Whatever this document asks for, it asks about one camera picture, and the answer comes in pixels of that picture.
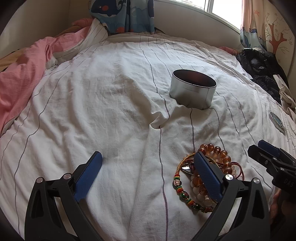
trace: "pink pillow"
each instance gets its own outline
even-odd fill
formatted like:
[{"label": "pink pillow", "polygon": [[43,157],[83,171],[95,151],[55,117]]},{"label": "pink pillow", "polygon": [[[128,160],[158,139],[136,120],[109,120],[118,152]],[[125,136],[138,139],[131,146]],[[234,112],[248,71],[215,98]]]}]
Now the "pink pillow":
[{"label": "pink pillow", "polygon": [[79,26],[81,28],[88,27],[92,24],[92,18],[82,18],[72,23],[72,26]]}]

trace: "blue gripper pad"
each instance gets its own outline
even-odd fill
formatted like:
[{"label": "blue gripper pad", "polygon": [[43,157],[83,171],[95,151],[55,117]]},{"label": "blue gripper pad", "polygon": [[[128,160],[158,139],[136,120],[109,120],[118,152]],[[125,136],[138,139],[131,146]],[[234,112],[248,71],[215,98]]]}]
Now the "blue gripper pad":
[{"label": "blue gripper pad", "polygon": [[100,152],[95,152],[92,159],[76,182],[74,198],[77,202],[85,198],[103,164]]},{"label": "blue gripper pad", "polygon": [[258,142],[258,147],[269,153],[270,155],[273,155],[276,158],[279,158],[279,149],[273,146],[272,144],[269,144],[268,142],[264,140],[260,140]]},{"label": "blue gripper pad", "polygon": [[200,175],[210,198],[220,202],[223,198],[222,183],[211,169],[208,160],[199,152],[194,155],[194,166]]}]

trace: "window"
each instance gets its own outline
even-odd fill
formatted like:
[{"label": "window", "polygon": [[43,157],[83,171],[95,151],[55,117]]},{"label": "window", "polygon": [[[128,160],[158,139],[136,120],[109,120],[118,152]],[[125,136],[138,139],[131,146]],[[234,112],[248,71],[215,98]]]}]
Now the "window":
[{"label": "window", "polygon": [[242,0],[174,0],[193,7],[230,23],[240,29],[242,22]]}]

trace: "round badge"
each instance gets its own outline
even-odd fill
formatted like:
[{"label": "round badge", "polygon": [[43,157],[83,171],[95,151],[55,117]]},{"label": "round badge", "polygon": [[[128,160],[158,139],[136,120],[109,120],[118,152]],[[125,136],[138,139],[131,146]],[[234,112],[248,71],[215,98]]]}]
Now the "round badge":
[{"label": "round badge", "polygon": [[281,132],[281,133],[283,133],[283,134],[286,133],[286,129],[285,129],[285,126],[284,126],[283,122],[280,120],[280,118],[279,118],[276,114],[270,112],[270,113],[269,113],[269,118],[270,118],[270,120],[272,121],[272,123],[274,124],[274,126],[275,126],[275,127]]}]

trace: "bracelet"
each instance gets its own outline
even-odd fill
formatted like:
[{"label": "bracelet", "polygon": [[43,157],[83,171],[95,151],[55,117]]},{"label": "bracelet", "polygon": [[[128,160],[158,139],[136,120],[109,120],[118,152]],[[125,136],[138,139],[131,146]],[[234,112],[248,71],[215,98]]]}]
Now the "bracelet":
[{"label": "bracelet", "polygon": [[[237,162],[231,162],[231,157],[228,156],[226,150],[221,150],[219,146],[214,147],[214,145],[210,143],[201,144],[198,151],[202,152],[211,164],[217,165],[224,174],[232,174],[234,178],[242,176],[242,180],[244,180],[244,173],[242,171],[242,167]],[[200,210],[203,213],[212,212],[217,202],[207,195],[207,189],[204,183],[202,182],[201,177],[198,174],[198,171],[194,167],[193,159],[189,159],[194,155],[195,153],[189,154],[178,165],[173,180],[173,188],[177,191],[177,194],[180,196],[180,199],[184,200],[186,204],[193,210]],[[240,169],[239,175],[237,176],[235,166],[238,166]],[[190,169],[191,172],[186,171],[186,169],[183,169],[183,167],[186,167],[186,169]],[[189,197],[189,194],[182,188],[182,182],[180,180],[180,170],[192,175],[190,186],[193,188],[194,194],[197,195],[197,200],[203,203],[204,207],[192,200]]]}]

